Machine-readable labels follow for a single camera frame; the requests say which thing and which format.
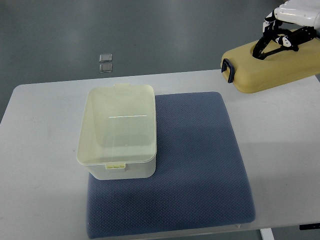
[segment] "translucent plastic lid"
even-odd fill
[[[150,85],[115,84],[89,92],[77,150],[80,164],[143,163],[156,151],[155,93]]]

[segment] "white table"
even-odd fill
[[[315,76],[254,94],[220,70],[18,86],[0,124],[0,239],[86,240],[88,172],[76,159],[88,92],[149,84],[155,94],[219,92],[252,188],[252,223],[112,239],[172,237],[320,222],[320,84]]]

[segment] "blue textured mat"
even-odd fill
[[[157,95],[156,170],[88,182],[90,238],[249,223],[255,207],[222,97]]]

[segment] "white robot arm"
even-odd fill
[[[279,28],[282,23],[303,26],[296,31]],[[264,59],[283,50],[298,51],[298,45],[320,38],[320,0],[289,0],[273,10],[263,23],[263,37],[257,43],[255,58]],[[273,40],[281,48],[269,54],[261,55],[263,49]]]
[[[263,23],[263,32],[276,20],[320,29],[319,0],[289,0],[273,10]]]

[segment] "gray floor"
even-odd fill
[[[21,84],[219,69],[224,52],[261,37],[264,17],[281,3],[0,0],[0,120]],[[99,73],[103,53],[113,54],[110,73]],[[276,240],[320,238],[320,230],[298,226],[273,231]],[[183,239],[261,236],[244,231]]]

